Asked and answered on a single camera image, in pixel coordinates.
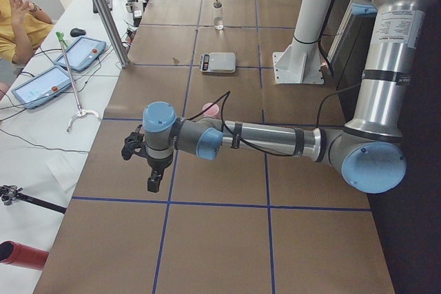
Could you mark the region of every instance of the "white table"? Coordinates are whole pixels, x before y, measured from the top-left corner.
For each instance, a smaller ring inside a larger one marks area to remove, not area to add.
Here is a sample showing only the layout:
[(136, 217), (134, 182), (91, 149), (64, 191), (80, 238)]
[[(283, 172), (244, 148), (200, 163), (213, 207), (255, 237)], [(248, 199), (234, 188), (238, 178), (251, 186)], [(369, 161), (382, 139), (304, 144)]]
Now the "white table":
[[(127, 23), (133, 22), (132, 15), (125, 9), (125, 3), (126, 0), (113, 0), (112, 16), (121, 36), (125, 34)], [(88, 36), (104, 40), (108, 47), (112, 47), (99, 15), (92, 12), (92, 0), (74, 0), (41, 47), (43, 50), (60, 48), (56, 31), (63, 32), (67, 42), (73, 42), (70, 30), (75, 27), (85, 29)], [(49, 52), (48, 55), (55, 59), (60, 53)], [(101, 117), (121, 70), (113, 49), (104, 57), (105, 54), (100, 56), (102, 68), (79, 93), (83, 108), (96, 110)], [(31, 59), (24, 70), (39, 74), (51, 66), (49, 59), (41, 54)], [(28, 79), (28, 75), (20, 75), (12, 88)], [(82, 78), (77, 81), (78, 90), (86, 80), (87, 78)], [(15, 104), (19, 104), (10, 91), (8, 96)], [(4, 97), (0, 108), (7, 106), (10, 106), (10, 101)], [(19, 110), (0, 109), (0, 118), (6, 118)], [(77, 110), (74, 94), (62, 94), (43, 107), (26, 110), (3, 121), (0, 129), (46, 147), (89, 151), (100, 121), (94, 116), (76, 119), (72, 131), (67, 133), (68, 121)], [(23, 187), (26, 195), (64, 207), (68, 205), (88, 157), (87, 153), (36, 148), (3, 132), (0, 132), (0, 146), (0, 185)], [(12, 240), (50, 251), (63, 214), (23, 201), (16, 201), (10, 206), (1, 204), (0, 210), (0, 242)], [(0, 264), (0, 291), (32, 293), (40, 274), (41, 271)]]

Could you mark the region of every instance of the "black tripod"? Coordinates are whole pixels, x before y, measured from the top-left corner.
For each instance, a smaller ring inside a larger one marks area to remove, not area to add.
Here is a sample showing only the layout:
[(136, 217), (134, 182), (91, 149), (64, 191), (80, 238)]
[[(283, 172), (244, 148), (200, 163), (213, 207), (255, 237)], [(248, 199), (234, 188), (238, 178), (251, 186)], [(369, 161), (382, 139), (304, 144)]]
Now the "black tripod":
[(21, 190), (22, 190), (22, 188), (19, 189), (15, 185), (1, 186), (0, 187), (1, 201), (4, 203), (5, 206), (10, 206), (13, 201), (18, 199), (18, 200), (26, 201), (26, 202), (29, 202), (32, 204), (36, 204), (37, 206), (40, 206), (43, 208), (58, 211), (59, 213), (66, 212), (66, 208), (64, 208), (62, 206), (58, 206), (58, 205), (50, 203), (50, 202), (46, 202), (46, 201), (43, 201), (43, 200), (40, 200), (37, 198), (33, 198), (32, 196), (27, 196), (25, 194), (20, 193)]

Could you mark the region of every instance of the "hand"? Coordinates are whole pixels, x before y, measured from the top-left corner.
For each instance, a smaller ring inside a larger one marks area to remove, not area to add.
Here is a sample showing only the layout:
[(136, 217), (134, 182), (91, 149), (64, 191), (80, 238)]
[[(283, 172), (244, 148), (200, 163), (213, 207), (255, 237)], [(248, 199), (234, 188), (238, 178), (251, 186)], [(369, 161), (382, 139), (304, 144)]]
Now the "hand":
[(9, 0), (9, 4), (11, 5), (11, 24), (23, 25), (26, 13), (29, 12), (32, 5), (28, 0)]

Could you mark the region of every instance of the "warning label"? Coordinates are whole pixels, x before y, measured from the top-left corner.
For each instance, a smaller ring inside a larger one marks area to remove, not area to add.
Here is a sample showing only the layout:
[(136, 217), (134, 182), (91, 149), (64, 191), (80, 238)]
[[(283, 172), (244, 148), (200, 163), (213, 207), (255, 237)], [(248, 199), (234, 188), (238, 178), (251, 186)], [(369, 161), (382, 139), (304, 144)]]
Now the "warning label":
[(403, 43), (416, 48), (424, 12), (420, 10), (392, 10), (379, 13), (373, 27), (371, 44)]

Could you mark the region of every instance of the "green clip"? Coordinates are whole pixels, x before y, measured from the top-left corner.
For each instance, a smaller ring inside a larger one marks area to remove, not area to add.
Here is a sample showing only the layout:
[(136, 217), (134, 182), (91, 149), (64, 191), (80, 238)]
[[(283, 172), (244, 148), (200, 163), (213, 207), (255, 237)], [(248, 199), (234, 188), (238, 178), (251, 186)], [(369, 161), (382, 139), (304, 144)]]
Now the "green clip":
[(58, 41), (60, 42), (60, 43), (63, 43), (63, 45), (65, 46), (65, 47), (67, 47), (68, 45), (66, 44), (66, 42), (65, 42), (65, 40), (63, 39), (63, 37), (64, 37), (64, 33), (62, 33), (62, 32), (55, 32), (55, 34), (57, 35), (57, 38), (58, 38)]

